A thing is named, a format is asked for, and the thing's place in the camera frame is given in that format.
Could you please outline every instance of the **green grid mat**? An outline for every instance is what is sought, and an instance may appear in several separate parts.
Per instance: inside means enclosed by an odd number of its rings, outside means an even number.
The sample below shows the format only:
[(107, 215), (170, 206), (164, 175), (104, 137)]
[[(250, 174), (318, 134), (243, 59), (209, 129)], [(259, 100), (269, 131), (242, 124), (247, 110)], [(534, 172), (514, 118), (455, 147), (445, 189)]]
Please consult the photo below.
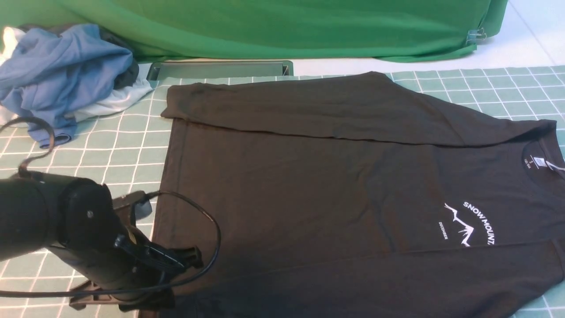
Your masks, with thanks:
[[(387, 74), (396, 83), (417, 92), (512, 120), (553, 119), (565, 153), (565, 66), (398, 72)], [(269, 78), (165, 79), (157, 89), (123, 113), (79, 124), (74, 141), (57, 147), (48, 158), (31, 164), (34, 170), (77, 175), (106, 183), (114, 197), (135, 190), (159, 188), (167, 153), (171, 123), (159, 115), (166, 107), (171, 85), (197, 82), (243, 84), (260, 81), (308, 80), (329, 76), (278, 76)], [(42, 153), (23, 128), (0, 134), (0, 178), (16, 172), (19, 162)], [(148, 236), (153, 215), (139, 222)], [(84, 281), (47, 251), (38, 251), (0, 263), (0, 289), (61, 291)], [(76, 312), (65, 299), (0, 298), (2, 318), (122, 318), (117, 306), (90, 306)], [(514, 318), (565, 317), (565, 283), (518, 311)]]

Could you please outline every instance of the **black t-shirt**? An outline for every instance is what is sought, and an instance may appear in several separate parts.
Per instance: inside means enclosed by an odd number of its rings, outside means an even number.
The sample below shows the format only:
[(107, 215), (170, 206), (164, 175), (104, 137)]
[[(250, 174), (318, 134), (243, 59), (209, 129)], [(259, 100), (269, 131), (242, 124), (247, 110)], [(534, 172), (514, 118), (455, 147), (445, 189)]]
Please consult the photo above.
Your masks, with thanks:
[[(169, 317), (501, 317), (563, 280), (554, 121), (508, 121), (385, 75), (173, 86), (162, 189), (224, 239)], [(214, 248), (159, 201), (154, 239)]]

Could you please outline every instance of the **green cloth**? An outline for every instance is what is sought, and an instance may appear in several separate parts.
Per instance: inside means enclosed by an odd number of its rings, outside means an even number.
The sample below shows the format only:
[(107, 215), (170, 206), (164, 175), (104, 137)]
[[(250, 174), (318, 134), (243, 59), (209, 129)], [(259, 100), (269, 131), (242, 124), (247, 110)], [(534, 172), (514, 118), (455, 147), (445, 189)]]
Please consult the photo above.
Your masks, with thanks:
[(96, 23), (141, 61), (376, 57), (415, 62), (476, 49), (507, 0), (2, 0), (0, 25)]

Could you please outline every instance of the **white fabric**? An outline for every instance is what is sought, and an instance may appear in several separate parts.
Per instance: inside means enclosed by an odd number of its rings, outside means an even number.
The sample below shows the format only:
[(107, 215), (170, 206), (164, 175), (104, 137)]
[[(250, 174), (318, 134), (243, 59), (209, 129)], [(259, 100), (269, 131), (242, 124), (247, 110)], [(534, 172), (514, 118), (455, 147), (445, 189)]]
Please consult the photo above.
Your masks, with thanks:
[[(25, 35), (25, 32), (16, 28), (4, 28), (2, 40), (4, 41), (4, 52), (0, 54), (0, 66), (9, 58), (16, 49), (19, 40)], [(97, 103), (81, 108), (74, 113), (66, 114), (65, 117), (75, 117), (76, 122), (94, 116), (110, 115), (130, 108), (133, 104), (141, 99), (145, 94), (151, 92), (153, 88), (151, 84), (141, 75), (137, 75), (137, 79), (132, 86), (122, 89), (114, 89), (110, 96), (98, 101)], [(17, 118), (18, 116), (4, 106), (0, 105), (0, 125)], [(26, 123), (15, 125), (16, 127), (26, 127)]]
[[(4, 34), (2, 36), (2, 40), (4, 41), (4, 52), (0, 54), (0, 65), (4, 64), (7, 59), (12, 57), (12, 53), (16, 49), (16, 45), (18, 45), (18, 42), (24, 35), (25, 32), (20, 29), (4, 28)], [(18, 115), (12, 113), (4, 106), (0, 105), (0, 125), (5, 124), (12, 119), (16, 119), (17, 117)], [(15, 126), (26, 127), (27, 124), (21, 123)]]

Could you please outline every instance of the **black cable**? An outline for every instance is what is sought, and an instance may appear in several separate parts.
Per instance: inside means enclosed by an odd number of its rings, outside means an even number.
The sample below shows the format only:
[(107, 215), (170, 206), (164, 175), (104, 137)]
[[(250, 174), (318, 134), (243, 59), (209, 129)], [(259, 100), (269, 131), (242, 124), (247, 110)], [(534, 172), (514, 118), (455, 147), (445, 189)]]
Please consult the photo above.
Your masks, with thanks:
[(26, 177), (29, 177), (28, 165), (36, 159), (41, 159), (41, 158), (47, 157), (53, 151), (53, 149), (55, 148), (55, 131), (53, 130), (53, 127), (51, 127), (51, 125), (49, 125), (49, 123), (47, 123), (45, 120), (43, 120), (41, 118), (18, 117), (16, 119), (12, 119), (11, 121), (5, 123), (2, 127), (0, 127), (0, 132), (2, 132), (4, 129), (6, 129), (6, 127), (10, 127), (13, 124), (19, 124), (19, 123), (36, 124), (36, 125), (40, 126), (41, 128), (45, 129), (45, 131), (47, 131), (47, 133), (49, 134), (49, 147), (47, 149), (47, 152), (42, 154), (42, 155), (39, 155), (39, 156), (28, 157), (28, 158), (24, 159), (24, 161), (22, 161), (20, 163), (20, 165), (18, 166), (19, 176), (21, 178), (26, 178)]
[(198, 205), (193, 200), (190, 200), (188, 197), (186, 197), (182, 194), (178, 194), (177, 192), (169, 192), (169, 191), (151, 192), (151, 193), (147, 194), (147, 200), (149, 201), (152, 198), (160, 196), (162, 194), (168, 194), (168, 195), (175, 196), (175, 197), (187, 202), (188, 204), (192, 205), (193, 207), (195, 207), (196, 210), (198, 210), (205, 217), (207, 217), (208, 220), (210, 220), (214, 224), (214, 226), (216, 227), (216, 240), (217, 240), (217, 242), (216, 242), (216, 248), (214, 249), (214, 254), (212, 254), (212, 258), (210, 259), (210, 261), (208, 262), (206, 267), (204, 267), (202, 270), (200, 270), (200, 272), (198, 272), (198, 273), (196, 273), (196, 274), (194, 274), (194, 275), (192, 275), (188, 278), (185, 278), (183, 280), (179, 280), (177, 282), (172, 282), (172, 283), (167, 283), (167, 284), (162, 284), (162, 285), (156, 285), (156, 286), (151, 286), (151, 287), (141, 287), (141, 288), (136, 288), (136, 289), (94, 290), (94, 291), (49, 291), (49, 292), (28, 292), (28, 291), (0, 290), (0, 297), (4, 297), (4, 298), (61, 298), (61, 297), (117, 295), (117, 294), (128, 294), (128, 293), (150, 293), (150, 292), (155, 292), (155, 291), (159, 291), (159, 290), (163, 290), (163, 289), (169, 289), (169, 288), (173, 288), (173, 287), (182, 286), (182, 285), (185, 285), (187, 283), (191, 283), (191, 282), (199, 279), (200, 277), (202, 277), (204, 274), (206, 274), (210, 270), (210, 268), (212, 267), (212, 265), (214, 264), (214, 262), (218, 258), (218, 253), (220, 251), (220, 244), (221, 244), (220, 226), (218, 225), (218, 222), (216, 221), (216, 219), (214, 219), (214, 217), (212, 215), (210, 215), (208, 212), (206, 212), (206, 210), (204, 210), (204, 208), (202, 208), (200, 205)]

